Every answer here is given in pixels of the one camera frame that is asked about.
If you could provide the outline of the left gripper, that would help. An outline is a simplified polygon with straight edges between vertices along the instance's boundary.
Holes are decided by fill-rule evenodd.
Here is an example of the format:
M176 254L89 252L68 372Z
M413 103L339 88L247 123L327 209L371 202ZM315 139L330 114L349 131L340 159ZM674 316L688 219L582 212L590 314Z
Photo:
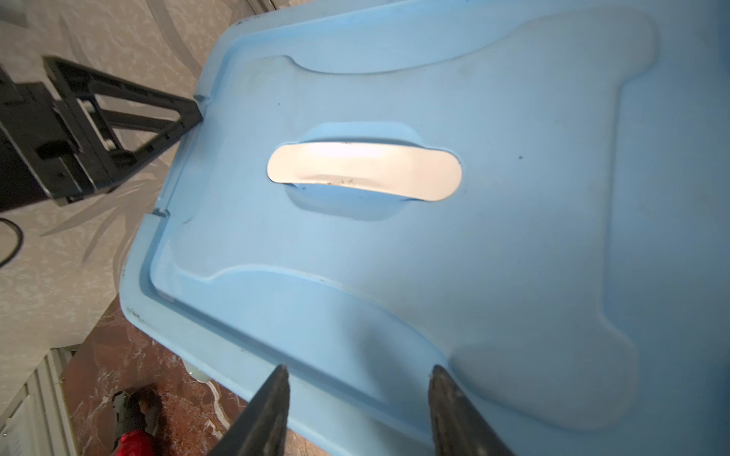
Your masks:
M122 184L203 121L197 103L45 56L60 99L1 70L1 210L76 203ZM103 108L101 97L174 112L173 120Z

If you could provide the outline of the blue plastic bin lid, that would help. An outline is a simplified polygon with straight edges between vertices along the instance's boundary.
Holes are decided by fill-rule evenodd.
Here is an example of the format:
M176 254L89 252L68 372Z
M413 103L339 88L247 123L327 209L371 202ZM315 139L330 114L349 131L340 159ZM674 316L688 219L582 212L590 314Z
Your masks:
M729 451L729 5L318 1L229 28L125 317L338 455Z

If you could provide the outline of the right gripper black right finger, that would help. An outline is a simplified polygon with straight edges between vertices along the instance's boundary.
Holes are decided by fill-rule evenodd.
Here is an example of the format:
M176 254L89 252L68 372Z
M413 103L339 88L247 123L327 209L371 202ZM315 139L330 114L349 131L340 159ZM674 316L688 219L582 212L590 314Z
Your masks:
M513 451L440 365L433 367L428 401L436 455L513 456Z

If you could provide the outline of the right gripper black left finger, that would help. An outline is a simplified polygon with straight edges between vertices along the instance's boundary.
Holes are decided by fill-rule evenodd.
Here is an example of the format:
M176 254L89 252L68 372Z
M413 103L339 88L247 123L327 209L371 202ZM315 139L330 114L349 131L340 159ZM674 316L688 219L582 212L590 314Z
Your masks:
M280 364L208 456L282 456L290 408L287 366Z

